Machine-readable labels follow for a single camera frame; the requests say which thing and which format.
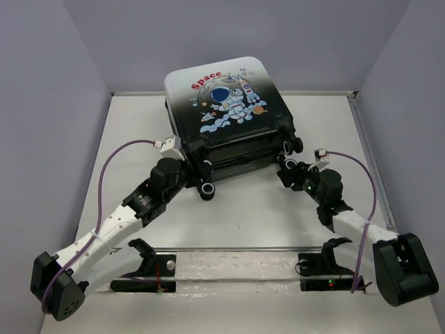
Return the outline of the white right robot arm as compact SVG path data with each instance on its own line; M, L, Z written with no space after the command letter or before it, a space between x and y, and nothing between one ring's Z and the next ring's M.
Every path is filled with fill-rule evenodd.
M335 170L285 159L277 176L284 187L304 191L317 204L321 225L338 235L323 244L320 264L329 273L353 274L352 293L375 285L397 307L439 291L439 282L415 234L398 234L360 216L343 200L343 182Z

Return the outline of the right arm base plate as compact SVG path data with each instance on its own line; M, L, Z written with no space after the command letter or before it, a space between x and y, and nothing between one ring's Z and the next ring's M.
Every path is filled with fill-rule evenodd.
M353 271L333 264L322 252L298 253L294 269L302 279L302 292L350 291L353 287Z

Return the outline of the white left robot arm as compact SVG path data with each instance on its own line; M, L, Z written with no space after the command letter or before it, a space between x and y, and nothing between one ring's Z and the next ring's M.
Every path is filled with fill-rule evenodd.
M56 321L71 317L92 288L93 269L112 249L158 218L168 203L186 187L204 184L213 172L211 162L164 157L149 177L95 228L73 244L34 259L31 293L42 311Z

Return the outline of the black hard-shell suitcase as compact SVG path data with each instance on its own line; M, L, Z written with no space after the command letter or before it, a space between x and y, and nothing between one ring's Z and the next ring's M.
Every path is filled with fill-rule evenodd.
M203 200L215 183L303 151L293 116L263 63L244 56L176 70L165 107Z

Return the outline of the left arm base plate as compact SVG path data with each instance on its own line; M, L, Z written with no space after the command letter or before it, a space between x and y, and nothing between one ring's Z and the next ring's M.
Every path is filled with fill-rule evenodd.
M157 253L150 260L143 260L137 271L113 280L109 287L113 292L175 293L176 262L175 254Z

